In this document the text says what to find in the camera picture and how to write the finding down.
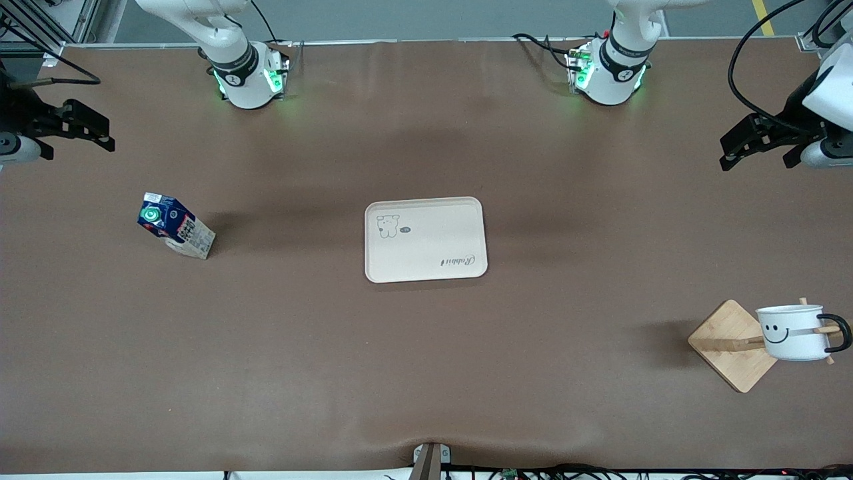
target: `mug handle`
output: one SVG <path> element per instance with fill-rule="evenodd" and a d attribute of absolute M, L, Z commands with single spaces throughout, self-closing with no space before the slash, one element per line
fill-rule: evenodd
<path fill-rule="evenodd" d="M 826 319 L 832 320 L 833 322 L 838 324 L 839 329 L 841 329 L 841 335 L 844 337 L 844 340 L 837 347 L 830 347 L 824 349 L 824 353 L 834 354 L 836 352 L 840 352 L 841 350 L 846 350 L 850 348 L 850 345 L 853 345 L 853 335 L 850 334 L 850 325 L 847 325 L 847 320 L 842 319 L 838 315 L 833 315 L 831 313 L 821 313 L 817 316 L 818 319 Z"/>

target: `black cable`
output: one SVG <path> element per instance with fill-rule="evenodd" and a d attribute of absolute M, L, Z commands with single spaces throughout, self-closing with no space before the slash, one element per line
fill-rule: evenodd
<path fill-rule="evenodd" d="M 758 29 L 761 28 L 762 25 L 764 25 L 765 23 L 770 21 L 770 19 L 772 19 L 773 17 L 777 16 L 778 14 L 784 12 L 785 10 L 788 10 L 789 8 L 793 7 L 794 5 L 800 4 L 804 1 L 805 0 L 791 0 L 791 2 L 788 2 L 784 5 L 782 5 L 781 7 L 779 7 L 778 9 L 773 10 L 772 12 L 767 14 L 767 16 L 765 16 L 764 18 L 759 20 L 758 23 L 753 25 L 752 28 L 749 29 L 749 32 L 747 32 L 746 35 L 744 35 L 744 37 L 740 39 L 740 41 L 738 42 L 738 46 L 734 48 L 734 53 L 732 54 L 732 61 L 728 64 L 728 88 L 730 88 L 732 93 L 734 93 L 735 98 L 740 100 L 741 103 L 746 105 L 753 112 L 760 114 L 763 117 L 766 117 L 768 120 L 774 122 L 776 125 L 784 126 L 785 128 L 788 128 L 790 130 L 794 130 L 795 132 L 801 133 L 803 135 L 811 135 L 811 132 L 809 132 L 808 130 L 805 130 L 804 128 L 799 127 L 799 126 L 795 126 L 794 124 L 788 123 L 788 122 L 780 119 L 776 115 L 770 114 L 769 112 L 765 111 L 763 108 L 759 108 L 755 103 L 752 103 L 749 100 L 747 100 L 746 97 L 744 97 L 743 94 L 740 93 L 737 85 L 734 84 L 734 65 L 737 63 L 738 57 L 740 56 L 740 51 L 743 50 L 744 44 L 746 44 L 746 41 L 749 40 L 750 37 L 752 37 L 752 34 L 757 32 Z"/>
<path fill-rule="evenodd" d="M 513 35 L 513 38 L 515 38 L 516 40 L 521 40 L 522 38 L 524 38 L 525 40 L 530 40 L 531 42 L 536 44 L 537 47 L 539 47 L 541 49 L 551 50 L 548 48 L 548 46 L 546 44 L 540 42 L 536 37 L 529 35 L 527 33 L 516 33 L 515 35 Z M 563 50 L 563 49 L 553 49 L 553 51 L 556 53 L 562 54 L 562 55 L 569 53 L 569 50 Z"/>
<path fill-rule="evenodd" d="M 501 474 L 504 469 L 476 465 L 443 465 L 442 471 L 470 471 L 476 476 L 477 471 L 491 472 L 490 478 L 495 478 L 495 475 Z M 568 478 L 579 478 L 590 473 L 609 473 L 620 478 L 625 475 L 637 475 L 635 480 L 650 480 L 650 474 L 666 474 L 670 478 L 678 478 L 678 475 L 685 475 L 692 480 L 750 480 L 759 475 L 774 475 L 795 477 L 800 480 L 827 480 L 830 477 L 846 477 L 848 480 L 853 480 L 853 465 L 827 465 L 815 470 L 798 470 L 792 468 L 766 468 L 761 470 L 755 469 L 646 469 L 646 470 L 631 470 L 631 469 L 608 469 L 604 467 L 587 465 L 587 464 L 561 464 L 550 467 L 541 468 L 525 468 L 522 473 L 541 473 L 548 475 L 552 480 L 567 480 Z M 573 475 L 569 477 L 566 472 L 571 472 Z"/>
<path fill-rule="evenodd" d="M 243 27 L 243 25 L 239 21 L 234 20 L 234 18 L 232 18 L 231 15 L 223 14 L 222 16 L 225 17 L 225 20 L 230 21 L 231 23 L 237 25 L 239 28 Z"/>
<path fill-rule="evenodd" d="M 820 27 L 821 27 L 821 25 L 823 25 L 823 21 L 829 16 L 829 14 L 833 10 L 835 10 L 841 3 L 844 3 L 846 1 L 847 0 L 833 0 L 833 2 L 830 3 L 829 5 L 827 5 L 827 7 L 823 10 L 823 12 L 821 12 L 821 16 L 817 17 L 815 24 L 811 27 L 811 41 L 815 45 L 817 45 L 823 49 L 831 49 L 833 47 L 833 44 L 830 44 L 828 42 L 824 42 L 823 40 L 821 40 L 821 33 L 825 32 L 826 30 L 821 31 Z M 847 8 L 843 9 L 841 12 L 841 15 L 843 15 L 844 12 L 847 11 L 847 9 L 849 9 L 851 5 L 848 5 Z M 833 25 L 836 21 L 837 20 L 833 20 L 833 21 L 829 22 L 827 29 L 831 25 Z"/>
<path fill-rule="evenodd" d="M 50 84 L 99 85 L 101 83 L 101 79 L 99 79 L 97 76 L 95 76 L 89 70 L 86 70 L 85 68 L 80 67 L 78 64 L 74 63 L 73 61 L 66 60 L 66 59 L 62 58 L 61 55 L 57 55 L 54 52 L 44 48 L 42 45 L 40 45 L 40 44 L 32 41 L 31 39 L 21 35 L 20 32 L 18 32 L 8 22 L 5 23 L 4 25 L 6 26 L 6 28 L 9 29 L 10 32 L 12 32 L 15 35 L 17 35 L 18 37 L 20 37 L 21 40 L 27 42 L 28 44 L 32 45 L 33 47 L 41 50 L 43 53 L 46 53 L 46 54 L 54 57 L 56 60 L 61 61 L 62 63 L 65 63 L 69 67 L 73 68 L 74 70 L 77 70 L 78 72 L 80 72 L 83 75 L 90 78 L 89 80 L 83 80 L 83 79 L 55 79 L 53 77 L 49 77 L 47 79 L 36 79 L 36 80 L 34 80 L 35 82 L 39 82 L 39 81 L 42 82 L 40 85 L 50 85 Z"/>
<path fill-rule="evenodd" d="M 569 50 L 563 50 L 563 49 L 555 48 L 551 44 L 551 40 L 548 38 L 548 35 L 545 35 L 545 43 L 540 42 L 536 37 L 533 37 L 532 35 L 528 35 L 527 33 L 516 33 L 515 35 L 513 35 L 513 38 L 515 38 L 516 40 L 521 40 L 522 38 L 524 38 L 526 40 L 530 40 L 537 47 L 543 48 L 543 49 L 551 52 L 551 56 L 554 58 L 554 61 L 556 61 L 557 64 L 563 68 L 567 68 L 569 70 L 572 70 L 573 72 L 580 72 L 580 70 L 581 70 L 579 67 L 575 67 L 573 65 L 566 65 L 562 60 L 560 60 L 560 58 L 557 56 L 557 54 L 559 53 L 561 55 L 566 55 L 569 53 Z"/>
<path fill-rule="evenodd" d="M 548 35 L 545 35 L 545 44 L 548 46 L 548 51 L 551 52 L 551 56 L 554 58 L 554 61 L 557 62 L 557 65 L 560 65 L 561 67 L 566 68 L 568 70 L 572 70 L 573 72 L 580 72 L 581 71 L 580 67 L 575 67 L 573 65 L 567 65 L 562 60 L 560 60 L 560 58 L 557 56 L 556 52 L 554 51 L 554 47 L 551 45 L 551 40 L 548 39 Z"/>
<path fill-rule="evenodd" d="M 598 475 L 595 475 L 595 474 L 594 474 L 593 472 L 591 472 L 591 471 L 581 471 L 580 473 L 576 473 L 576 474 L 572 475 L 571 477 L 569 477 L 569 478 L 568 478 L 568 480 L 574 480 L 575 478 L 582 477 L 582 476 L 584 476 L 584 475 L 587 475 L 587 476 L 589 476 L 589 477 L 592 477 L 592 478 L 594 478 L 595 480 L 601 480 L 601 477 L 599 477 Z"/>
<path fill-rule="evenodd" d="M 260 15 L 261 20 L 263 20 L 263 21 L 264 21 L 264 25 L 266 25 L 266 26 L 267 26 L 267 32 L 269 32 L 269 33 L 270 33 L 270 39 L 269 39 L 269 40 L 267 40 L 267 41 L 268 41 L 268 42 L 281 42 L 281 41 L 283 41 L 283 40 L 279 39 L 279 38 L 278 38 L 278 37 L 273 33 L 273 31 L 272 31 L 272 27 L 270 26 L 270 23 L 269 23 L 269 22 L 267 21 L 267 19 L 266 19 L 266 15 L 264 15 L 264 12 L 262 12 L 262 11 L 261 11 L 261 9 L 258 7 L 258 4 L 257 4 L 257 3 L 255 3 L 255 0 L 252 0 L 252 6 L 255 8 L 255 10 L 257 10 L 257 11 L 258 11 L 258 15 Z"/>
<path fill-rule="evenodd" d="M 850 5 L 847 5 L 846 7 L 841 9 L 841 11 L 838 12 L 838 15 L 835 15 L 832 20 L 827 22 L 827 24 L 817 33 L 818 36 L 823 35 L 827 30 L 832 28 L 837 21 L 841 20 L 841 17 L 843 17 L 847 14 L 848 11 L 850 11 L 850 9 L 853 9 L 853 2 L 850 2 Z"/>

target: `brown table surface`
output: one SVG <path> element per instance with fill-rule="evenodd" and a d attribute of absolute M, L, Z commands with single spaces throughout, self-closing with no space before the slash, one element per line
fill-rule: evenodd
<path fill-rule="evenodd" d="M 194 50 L 69 50 L 103 84 L 40 92 L 118 149 L 2 172 L 0 471 L 384 468 L 426 440 L 457 464 L 850 462 L 853 354 L 742 395 L 686 341 L 728 298 L 853 315 L 853 171 L 720 171 L 733 47 L 661 43 L 616 108 L 519 44 L 311 47 L 257 111 Z M 740 83 L 772 110 L 815 65 L 758 40 Z M 210 259 L 136 225 L 145 191 L 218 233 Z M 439 196 L 483 203 L 489 271 L 371 284 L 364 209 Z"/>

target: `mug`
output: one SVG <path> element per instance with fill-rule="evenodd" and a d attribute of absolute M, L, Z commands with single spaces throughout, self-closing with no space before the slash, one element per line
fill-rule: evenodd
<path fill-rule="evenodd" d="M 781 305 L 756 310 L 764 347 L 770 356 L 779 360 L 822 360 L 835 352 L 846 350 L 853 344 L 850 326 L 838 315 L 823 313 L 822 305 Z M 815 328 L 825 326 L 822 320 L 838 324 L 844 340 L 837 347 L 829 346 L 826 333 L 814 333 Z"/>

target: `juice carton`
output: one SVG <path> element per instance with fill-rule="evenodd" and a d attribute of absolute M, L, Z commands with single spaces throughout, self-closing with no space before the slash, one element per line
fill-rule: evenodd
<path fill-rule="evenodd" d="M 162 238 L 170 249 L 202 260 L 207 258 L 216 237 L 174 197 L 157 193 L 145 194 L 136 222 Z"/>

